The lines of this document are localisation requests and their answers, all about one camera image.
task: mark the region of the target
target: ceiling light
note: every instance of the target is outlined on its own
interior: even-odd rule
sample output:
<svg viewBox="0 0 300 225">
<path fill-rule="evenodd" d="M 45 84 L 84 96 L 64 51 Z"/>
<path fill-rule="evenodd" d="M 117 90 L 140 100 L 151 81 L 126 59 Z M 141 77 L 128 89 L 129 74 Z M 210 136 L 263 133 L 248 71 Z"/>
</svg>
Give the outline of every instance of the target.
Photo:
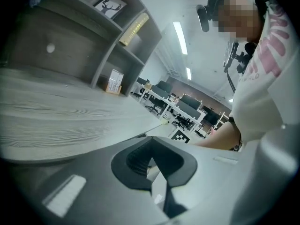
<svg viewBox="0 0 300 225">
<path fill-rule="evenodd" d="M 192 80 L 192 76 L 191 76 L 191 70 L 187 67 L 187 78 L 189 80 Z"/>
<path fill-rule="evenodd" d="M 186 45 L 186 41 L 184 40 L 184 35 L 183 35 L 183 31 L 182 31 L 182 27 L 180 22 L 173 22 L 178 39 L 179 39 L 179 43 L 181 46 L 181 50 L 182 53 L 187 55 L 188 54 L 188 50 L 187 50 L 187 45 Z"/>
</svg>

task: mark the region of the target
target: computer monitor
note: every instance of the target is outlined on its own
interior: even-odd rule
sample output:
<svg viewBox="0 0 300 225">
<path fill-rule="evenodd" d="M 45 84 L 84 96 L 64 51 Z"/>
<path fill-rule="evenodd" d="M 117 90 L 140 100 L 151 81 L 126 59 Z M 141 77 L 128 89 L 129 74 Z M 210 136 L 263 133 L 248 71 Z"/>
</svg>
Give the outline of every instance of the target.
<svg viewBox="0 0 300 225">
<path fill-rule="evenodd" d="M 160 81 L 157 85 L 161 90 L 166 91 L 167 93 L 171 93 L 173 86 L 164 81 Z"/>
<path fill-rule="evenodd" d="M 139 78 L 137 79 L 137 82 L 138 82 L 139 84 L 141 84 L 141 85 L 145 85 L 147 81 L 139 77 Z"/>
<path fill-rule="evenodd" d="M 188 104 L 190 107 L 194 108 L 194 109 L 198 109 L 198 107 L 200 106 L 201 102 L 199 102 L 198 100 L 192 98 L 191 96 L 189 95 L 183 95 L 182 99 L 181 99 L 182 102 Z"/>
<path fill-rule="evenodd" d="M 209 122 L 213 126 L 216 125 L 218 120 L 220 119 L 220 115 L 216 114 L 214 111 L 212 111 L 206 106 L 203 106 L 202 109 L 207 112 L 203 120 Z"/>
</svg>

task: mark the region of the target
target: office chair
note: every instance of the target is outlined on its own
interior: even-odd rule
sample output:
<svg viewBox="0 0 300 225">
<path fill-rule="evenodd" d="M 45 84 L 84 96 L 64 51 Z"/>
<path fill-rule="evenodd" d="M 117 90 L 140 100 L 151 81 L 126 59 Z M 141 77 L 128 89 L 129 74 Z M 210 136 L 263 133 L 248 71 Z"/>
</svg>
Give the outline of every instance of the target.
<svg viewBox="0 0 300 225">
<path fill-rule="evenodd" d="M 147 83 L 150 82 L 148 79 L 147 79 L 147 80 L 144 80 L 144 81 L 145 81 L 145 83 L 143 83 L 143 85 L 145 85 L 145 84 L 147 84 Z M 137 94 L 137 93 L 136 93 L 136 94 L 135 94 L 136 97 L 140 98 L 141 95 L 144 93 L 144 91 L 145 91 L 145 88 L 141 88 L 141 89 L 140 89 L 140 93 L 141 93 L 141 94 Z M 148 95 L 149 95 L 149 94 L 145 94 L 144 97 L 143 97 L 143 99 L 147 99 L 147 98 L 148 98 Z"/>
<path fill-rule="evenodd" d="M 172 124 L 178 125 L 180 128 L 183 129 L 183 131 L 184 131 L 184 127 L 189 128 L 190 125 L 189 119 L 182 117 L 180 114 L 176 115 L 175 119 L 177 119 L 178 121 L 174 120 Z"/>
<path fill-rule="evenodd" d="M 165 105 L 165 102 L 163 100 L 160 100 L 160 99 L 157 99 L 157 98 L 154 98 L 154 97 L 150 97 L 149 101 L 151 103 L 153 103 L 154 105 L 153 106 L 145 106 L 145 107 L 150 108 L 150 112 L 152 112 L 154 110 L 157 113 L 157 115 L 159 115 L 160 112 L 156 109 L 156 107 L 159 107 L 159 108 L 163 109 L 163 107 Z"/>
</svg>

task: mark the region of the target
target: box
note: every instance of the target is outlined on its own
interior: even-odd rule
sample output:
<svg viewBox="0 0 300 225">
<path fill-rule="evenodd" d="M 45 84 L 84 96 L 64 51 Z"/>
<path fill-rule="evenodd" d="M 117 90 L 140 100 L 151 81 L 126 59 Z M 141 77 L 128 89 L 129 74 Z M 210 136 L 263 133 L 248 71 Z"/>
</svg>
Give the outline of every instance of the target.
<svg viewBox="0 0 300 225">
<path fill-rule="evenodd" d="M 118 72 L 117 70 L 113 69 L 112 73 L 108 79 L 108 83 L 106 86 L 106 92 L 119 94 L 121 91 L 121 83 L 123 80 L 124 74 Z"/>
</svg>

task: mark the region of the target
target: desk surface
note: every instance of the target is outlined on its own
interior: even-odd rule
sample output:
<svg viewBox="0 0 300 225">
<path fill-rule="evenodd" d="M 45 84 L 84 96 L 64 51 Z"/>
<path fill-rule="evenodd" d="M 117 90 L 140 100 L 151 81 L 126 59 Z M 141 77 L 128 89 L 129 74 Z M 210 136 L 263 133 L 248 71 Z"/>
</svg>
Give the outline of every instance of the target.
<svg viewBox="0 0 300 225">
<path fill-rule="evenodd" d="M 168 101 L 167 99 L 159 96 L 158 94 L 156 94 L 155 92 L 153 92 L 150 89 L 145 88 L 145 91 L 148 91 L 151 95 L 155 96 L 158 99 L 163 100 L 165 103 L 167 103 L 169 106 L 171 106 L 175 111 L 180 113 L 182 116 L 192 120 L 195 124 L 200 125 L 200 122 L 201 122 L 200 120 L 197 120 L 197 119 L 191 117 L 190 115 L 188 115 L 187 113 L 185 113 L 184 111 L 182 111 L 180 108 L 177 107 L 176 103 Z"/>
<path fill-rule="evenodd" d="M 0 69 L 1 157 L 48 162 L 119 143 L 162 123 L 132 97 L 25 66 Z"/>
</svg>

